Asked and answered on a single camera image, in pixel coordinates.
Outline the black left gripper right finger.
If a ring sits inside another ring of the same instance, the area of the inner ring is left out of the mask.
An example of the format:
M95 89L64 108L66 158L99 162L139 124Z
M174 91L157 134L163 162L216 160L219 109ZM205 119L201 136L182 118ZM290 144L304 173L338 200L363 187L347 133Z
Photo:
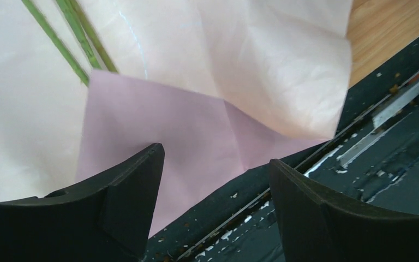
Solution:
M419 215L353 199L279 159L269 180L286 261L419 261Z

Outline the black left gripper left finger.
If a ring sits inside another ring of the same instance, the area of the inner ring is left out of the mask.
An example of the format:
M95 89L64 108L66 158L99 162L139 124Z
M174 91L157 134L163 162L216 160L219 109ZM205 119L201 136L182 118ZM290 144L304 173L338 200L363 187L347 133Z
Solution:
M45 197L0 202L0 261L139 261L164 158L151 144Z

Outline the pink flowers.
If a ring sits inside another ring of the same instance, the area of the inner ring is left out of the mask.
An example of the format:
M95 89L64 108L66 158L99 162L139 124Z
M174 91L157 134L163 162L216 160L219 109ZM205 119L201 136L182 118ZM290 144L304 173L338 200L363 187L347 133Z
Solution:
M53 1L55 13L65 28L55 28L36 1L22 1L45 35L85 86L91 69L118 73L99 33L79 1Z

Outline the pink paper flower wrap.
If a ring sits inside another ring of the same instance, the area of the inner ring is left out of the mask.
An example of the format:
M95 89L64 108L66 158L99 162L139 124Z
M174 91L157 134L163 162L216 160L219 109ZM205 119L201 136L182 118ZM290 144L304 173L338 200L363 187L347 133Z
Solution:
M80 1L118 73L85 86L22 1L0 1L0 201L159 142L151 235L245 171L334 137L352 1Z

